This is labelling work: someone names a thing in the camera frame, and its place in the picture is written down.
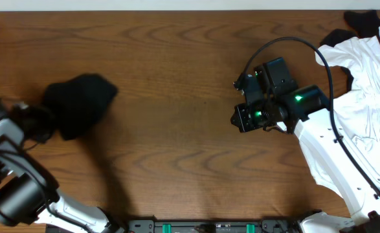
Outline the black Sydrogen t-shirt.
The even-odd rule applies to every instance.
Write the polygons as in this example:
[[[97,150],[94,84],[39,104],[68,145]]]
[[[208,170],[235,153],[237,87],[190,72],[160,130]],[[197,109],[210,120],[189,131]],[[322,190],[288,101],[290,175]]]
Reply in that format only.
[[[73,140],[91,129],[106,113],[118,88],[99,74],[81,74],[47,86],[41,104],[56,117],[64,140]]]

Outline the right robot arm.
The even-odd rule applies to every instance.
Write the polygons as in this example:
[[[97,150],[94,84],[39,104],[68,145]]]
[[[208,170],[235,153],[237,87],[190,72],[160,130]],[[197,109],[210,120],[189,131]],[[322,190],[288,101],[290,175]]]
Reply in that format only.
[[[315,85],[282,93],[259,85],[236,86],[245,102],[235,107],[231,123],[239,131],[262,129],[295,135],[308,164],[317,163],[344,200],[349,218],[315,211],[296,220],[290,232],[380,232],[380,176],[345,133],[339,131],[328,98]]]

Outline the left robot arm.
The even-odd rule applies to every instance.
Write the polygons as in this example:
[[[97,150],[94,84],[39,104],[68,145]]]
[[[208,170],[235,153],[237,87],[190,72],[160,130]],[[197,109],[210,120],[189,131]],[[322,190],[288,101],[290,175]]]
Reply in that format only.
[[[60,191],[57,180],[24,147],[45,143],[54,133],[53,114],[24,103],[7,107],[0,99],[0,223],[44,224],[46,232],[126,232],[107,212]]]

